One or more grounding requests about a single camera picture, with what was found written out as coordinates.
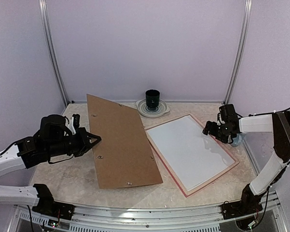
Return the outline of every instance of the black mug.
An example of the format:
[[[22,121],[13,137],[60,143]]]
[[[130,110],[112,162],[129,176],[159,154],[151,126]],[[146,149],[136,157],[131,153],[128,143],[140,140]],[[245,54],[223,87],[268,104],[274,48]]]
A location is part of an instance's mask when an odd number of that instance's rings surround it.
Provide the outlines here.
[[[148,110],[154,111],[159,105],[160,92],[155,89],[149,89],[146,91],[146,105]]]

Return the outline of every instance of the black bracket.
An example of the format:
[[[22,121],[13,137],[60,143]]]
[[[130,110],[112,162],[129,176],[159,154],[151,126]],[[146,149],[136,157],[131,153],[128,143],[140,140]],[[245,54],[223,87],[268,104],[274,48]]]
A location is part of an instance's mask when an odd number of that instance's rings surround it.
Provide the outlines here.
[[[290,160],[290,111],[272,114],[274,149],[284,163]]]
[[[262,211],[261,199],[263,195],[264,193],[255,196],[250,189],[250,184],[247,184],[242,190],[240,201],[231,203],[224,202],[224,204],[221,205],[223,218],[231,219],[235,217],[254,214],[257,211]]]
[[[50,190],[46,185],[34,184],[38,192],[39,203],[37,206],[32,207],[32,211],[48,215],[55,218],[71,220],[74,208],[72,204],[55,202]]]

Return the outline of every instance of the white wall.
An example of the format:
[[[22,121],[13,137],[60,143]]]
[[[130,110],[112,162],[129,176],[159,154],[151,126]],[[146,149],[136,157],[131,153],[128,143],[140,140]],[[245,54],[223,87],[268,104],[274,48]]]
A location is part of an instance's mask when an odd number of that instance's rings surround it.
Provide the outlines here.
[[[223,101],[245,0],[52,0],[50,26],[70,100]]]
[[[64,109],[50,63],[37,0],[0,1],[0,151],[32,136],[43,116]],[[0,178],[25,186],[31,170]],[[11,206],[0,206],[0,232],[7,231]]]
[[[290,106],[290,0],[253,1],[231,103],[242,115]],[[273,136],[251,134],[247,142],[263,168],[273,151]],[[276,184],[276,190],[290,224],[290,167]]]

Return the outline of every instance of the marble table surface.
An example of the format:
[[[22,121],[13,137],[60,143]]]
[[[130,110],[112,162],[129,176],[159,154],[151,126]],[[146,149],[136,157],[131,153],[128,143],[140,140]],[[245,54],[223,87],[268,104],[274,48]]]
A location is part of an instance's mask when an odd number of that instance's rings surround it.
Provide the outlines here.
[[[134,103],[123,103],[135,108]],[[216,121],[220,104],[215,103],[168,103],[170,113],[160,118],[141,116],[145,127],[161,124],[170,119],[192,114],[203,124]],[[89,131],[87,104],[69,104],[63,115],[81,115],[81,127]],[[179,190],[160,159],[155,155],[163,183],[158,185],[99,189],[92,151],[82,157],[50,165],[37,166],[31,184],[46,184],[56,201],[94,206],[120,208],[171,208],[222,203],[240,199],[242,189],[255,178],[255,173],[242,145],[225,145],[239,164],[203,190],[186,198]]]

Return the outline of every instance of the white board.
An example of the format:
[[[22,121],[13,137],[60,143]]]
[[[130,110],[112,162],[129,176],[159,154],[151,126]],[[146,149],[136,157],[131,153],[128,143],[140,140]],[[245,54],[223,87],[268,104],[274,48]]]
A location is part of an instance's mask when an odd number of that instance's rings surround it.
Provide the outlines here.
[[[147,130],[149,140],[186,196],[238,164],[191,116]]]

